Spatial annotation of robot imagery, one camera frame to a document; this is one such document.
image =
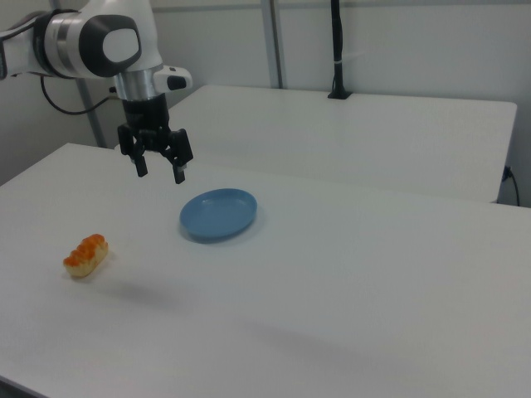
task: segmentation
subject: oval plate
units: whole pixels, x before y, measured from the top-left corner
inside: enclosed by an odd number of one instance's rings
[[[256,199],[240,189],[217,189],[194,197],[181,210],[180,221],[188,233],[202,239],[235,235],[256,216]]]

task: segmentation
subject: orange topping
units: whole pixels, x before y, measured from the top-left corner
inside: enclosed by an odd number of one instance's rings
[[[70,267],[79,266],[80,262],[90,260],[95,256],[95,251],[105,245],[105,238],[102,235],[94,234],[85,238],[77,249],[70,253],[70,256],[63,260],[64,265]]]

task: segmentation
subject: black cable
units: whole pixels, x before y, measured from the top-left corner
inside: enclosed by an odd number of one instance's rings
[[[513,170],[509,166],[505,166],[504,175],[501,177],[501,181],[504,182],[508,178],[512,178],[514,184],[514,190],[516,191],[516,205],[520,207],[520,192],[518,190],[518,184],[516,183],[516,177],[513,174]]]
[[[18,31],[14,31],[13,33],[11,33],[11,34],[9,34],[7,36],[0,36],[0,40],[13,39],[15,36],[18,36],[18,35],[20,35],[21,33],[25,32],[25,31],[29,31],[34,26],[35,26],[35,22],[32,22],[29,25],[26,25],[25,27],[23,27],[22,29],[19,29]]]
[[[81,110],[79,112],[70,112],[69,110],[64,110],[63,108],[60,108],[58,107],[50,98],[50,96],[48,95],[48,93],[46,92],[46,87],[44,86],[44,76],[41,76],[41,88],[42,88],[42,93],[44,94],[44,97],[46,98],[46,100],[48,101],[48,103],[50,103],[51,106],[53,106],[55,109],[57,109],[59,112],[61,112],[62,114],[68,114],[70,116],[78,116],[80,114],[88,114],[89,112],[92,112],[93,110],[99,108],[101,105],[103,105],[105,102],[107,102],[110,97],[107,97],[107,98],[104,98],[102,99],[98,104],[94,105],[93,107],[91,108],[88,108],[88,109],[85,109],[85,110]]]
[[[516,205],[520,207],[520,194],[518,192],[518,184],[516,183],[516,178],[514,177],[513,172],[511,172],[511,178],[513,179],[514,190],[516,191]]]

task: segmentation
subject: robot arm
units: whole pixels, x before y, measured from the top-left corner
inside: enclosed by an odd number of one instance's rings
[[[184,181],[192,150],[185,130],[169,129],[164,94],[191,87],[192,77],[163,64],[149,0],[91,0],[78,12],[28,16],[0,32],[0,80],[20,73],[114,78],[127,119],[118,129],[122,154],[143,177],[144,151],[159,152],[173,165],[176,183]]]

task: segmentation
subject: white wall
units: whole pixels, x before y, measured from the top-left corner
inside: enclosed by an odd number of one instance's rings
[[[280,29],[287,86],[330,90],[329,6],[286,2],[280,1]],[[348,89],[515,102],[508,164],[523,204],[531,206],[531,5],[343,7],[342,18],[343,57],[354,55],[344,65]],[[510,182],[500,201],[514,203]]]
[[[49,9],[47,0],[2,0],[0,30],[29,12]],[[83,109],[75,82],[47,79],[46,86],[61,106]],[[0,82],[0,185],[65,143],[95,144],[86,116],[55,111],[42,96],[37,76]]]

